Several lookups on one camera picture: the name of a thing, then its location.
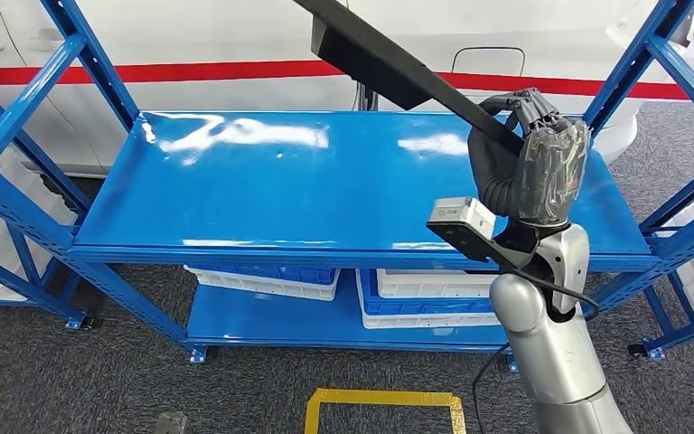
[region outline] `clear plastic wrap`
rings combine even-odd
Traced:
[[[517,174],[521,220],[555,224],[567,218],[584,176],[588,146],[589,129],[580,119],[560,118],[531,131]]]

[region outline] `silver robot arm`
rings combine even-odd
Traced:
[[[589,259],[584,229],[571,224],[542,240],[537,254],[554,265],[554,283],[583,292]],[[491,285],[493,310],[507,332],[539,432],[632,433],[607,386],[581,307],[572,297],[553,295],[548,303],[543,291],[509,273]],[[551,308],[575,314],[558,322]]]
[[[496,316],[506,330],[541,434],[632,433],[607,386],[577,297],[589,263],[586,231],[568,222],[586,163],[588,130],[535,89],[491,97],[489,114],[520,123],[518,155],[473,128],[469,155],[479,201],[439,199],[427,227],[467,258],[493,259]],[[492,212],[508,217],[495,238]],[[562,294],[549,284],[564,288]]]

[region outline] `white car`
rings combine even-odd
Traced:
[[[566,114],[584,112],[655,4],[342,2],[471,98],[536,86]],[[310,53],[312,16],[291,0],[78,3],[140,109],[354,109],[355,82]],[[61,41],[38,0],[0,0],[2,104]],[[666,77],[653,65],[642,81]],[[641,104],[628,99],[599,135],[596,148],[606,161],[632,143]],[[381,100],[380,109],[397,108]],[[417,109],[442,108],[429,102]],[[77,62],[26,128],[63,170],[86,176],[105,175],[126,135]]]

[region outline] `gray carpet floor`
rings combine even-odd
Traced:
[[[611,170],[641,219],[694,176],[694,108],[648,103],[639,135]],[[98,183],[80,181],[93,193]],[[119,266],[120,274],[184,322],[194,278],[177,267]],[[608,279],[589,278],[592,288]],[[667,308],[684,322],[665,281]],[[158,415],[183,411],[190,433],[303,432],[305,405],[318,387],[452,392],[462,399],[467,431],[477,432],[471,381],[482,354],[221,348],[208,363],[186,355],[88,285],[75,302],[105,324],[70,332],[30,308],[0,307],[1,433],[152,433]],[[635,432],[694,433],[694,342],[661,362],[634,359],[628,344],[657,335],[642,296],[590,326],[621,410]],[[488,433],[535,432],[519,377],[503,366],[479,388]],[[320,432],[447,433],[441,409],[324,405]]]

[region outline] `lower shelf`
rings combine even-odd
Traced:
[[[493,352],[507,342],[500,325],[366,329],[354,272],[341,274],[331,302],[199,285],[187,335],[188,342],[205,345],[473,352]]]

